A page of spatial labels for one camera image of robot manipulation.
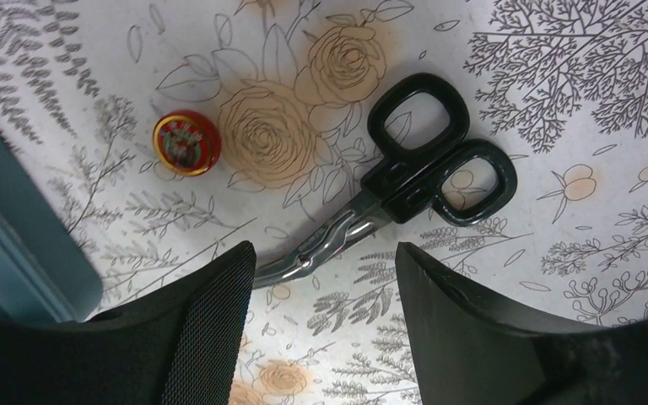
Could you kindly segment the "black handled scissors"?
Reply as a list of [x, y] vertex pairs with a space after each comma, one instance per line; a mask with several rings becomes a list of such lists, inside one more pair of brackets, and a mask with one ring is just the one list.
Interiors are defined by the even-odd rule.
[[[427, 94], [449, 116], [448, 125], [425, 145], [404, 148], [386, 129], [387, 117], [404, 101]], [[367, 128], [382, 160], [366, 172], [361, 190], [289, 254], [260, 266], [252, 287], [267, 288], [306, 278], [336, 255], [390, 223], [404, 224], [430, 208], [448, 224], [464, 227], [498, 213], [515, 195], [516, 168], [501, 148], [484, 139], [467, 139], [470, 116], [459, 92], [433, 73], [407, 76], [372, 107]], [[482, 159], [496, 174], [494, 190], [476, 205], [458, 209], [442, 191], [446, 180], [467, 162]]]

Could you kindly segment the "small red round tin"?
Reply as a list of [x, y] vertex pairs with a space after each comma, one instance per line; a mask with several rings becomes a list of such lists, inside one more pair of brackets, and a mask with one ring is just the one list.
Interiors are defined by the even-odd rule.
[[152, 143], [160, 162], [181, 176], [200, 176], [219, 161], [219, 130], [205, 115], [191, 110], [172, 111], [154, 125]]

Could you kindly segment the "teal tray insert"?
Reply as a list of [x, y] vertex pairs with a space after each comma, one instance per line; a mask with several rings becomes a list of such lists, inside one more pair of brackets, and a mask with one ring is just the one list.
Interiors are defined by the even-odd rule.
[[84, 321], [102, 294], [98, 273], [0, 138], [0, 320]]

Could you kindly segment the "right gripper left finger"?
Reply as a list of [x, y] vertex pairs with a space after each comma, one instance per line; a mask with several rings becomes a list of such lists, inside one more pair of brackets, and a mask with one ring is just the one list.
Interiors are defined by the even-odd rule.
[[0, 404], [226, 404], [256, 260], [243, 241], [87, 322], [0, 321]]

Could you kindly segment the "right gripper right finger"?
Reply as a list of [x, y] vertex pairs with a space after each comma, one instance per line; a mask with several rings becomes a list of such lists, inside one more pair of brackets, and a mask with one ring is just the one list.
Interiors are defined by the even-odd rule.
[[397, 284], [425, 404], [648, 404], [648, 319], [599, 327], [508, 298], [415, 244]]

